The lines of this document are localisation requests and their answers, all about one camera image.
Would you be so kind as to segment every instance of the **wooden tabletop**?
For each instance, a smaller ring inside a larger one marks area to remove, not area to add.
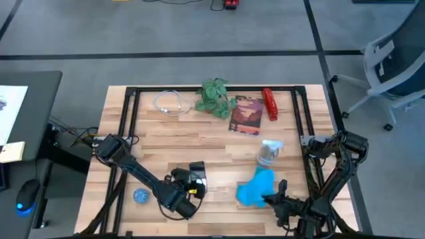
[[[322,85],[305,85],[305,88],[316,135],[332,135],[334,131]],[[118,132],[125,90],[126,86],[109,87],[99,134]],[[278,120],[270,121],[264,109],[259,137],[230,132],[229,119],[219,119],[193,108],[179,117],[166,116],[153,106],[153,99],[157,94],[141,93],[135,128],[140,141],[133,146],[132,153],[139,163],[160,179],[177,166],[187,167],[190,162],[204,161],[209,191],[192,219],[172,221],[161,215],[155,199],[147,204],[134,202],[134,190],[146,187],[130,175],[127,178],[120,234],[131,230],[135,236],[284,235],[285,231],[276,226],[273,210],[269,206],[242,206],[236,199],[236,187],[252,178],[261,141],[275,139],[284,142],[284,148],[273,165],[275,189],[281,179],[286,179],[287,195],[300,199],[308,197],[290,93],[273,92],[279,108]],[[182,92],[182,95],[191,102],[199,97],[194,92]],[[262,97],[261,92],[229,92],[229,95]],[[160,107],[177,110],[175,95],[166,94],[157,103]],[[329,158],[323,167],[326,177],[334,165],[335,160]],[[76,232],[83,230],[102,207],[109,174],[109,168],[95,159],[92,160]],[[349,226],[357,229],[347,186],[334,200],[333,206]],[[111,209],[108,231],[112,230],[114,211],[115,205]],[[290,220],[291,227],[296,226],[297,220]]]

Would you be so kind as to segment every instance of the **red object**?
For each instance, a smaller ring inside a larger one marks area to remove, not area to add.
[[[278,120],[278,107],[274,101],[272,90],[270,88],[264,88],[262,94],[270,121]]]
[[[224,0],[224,8],[226,10],[236,10],[239,0]]]

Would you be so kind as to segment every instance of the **white paper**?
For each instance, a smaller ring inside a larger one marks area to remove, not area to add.
[[[7,143],[27,89],[28,86],[0,86],[0,146]]]

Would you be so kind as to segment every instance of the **blue ball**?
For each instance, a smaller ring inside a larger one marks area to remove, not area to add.
[[[149,200],[149,192],[146,189],[137,189],[133,193],[133,199],[140,204],[146,203]]]

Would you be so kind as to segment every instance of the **potted plant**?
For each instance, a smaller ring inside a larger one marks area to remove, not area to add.
[[[229,100],[227,97],[227,90],[224,86],[227,82],[227,80],[221,78],[204,80],[202,82],[202,90],[198,90],[196,93],[202,96],[202,100],[197,101],[195,109],[226,119],[236,107],[236,99]]]

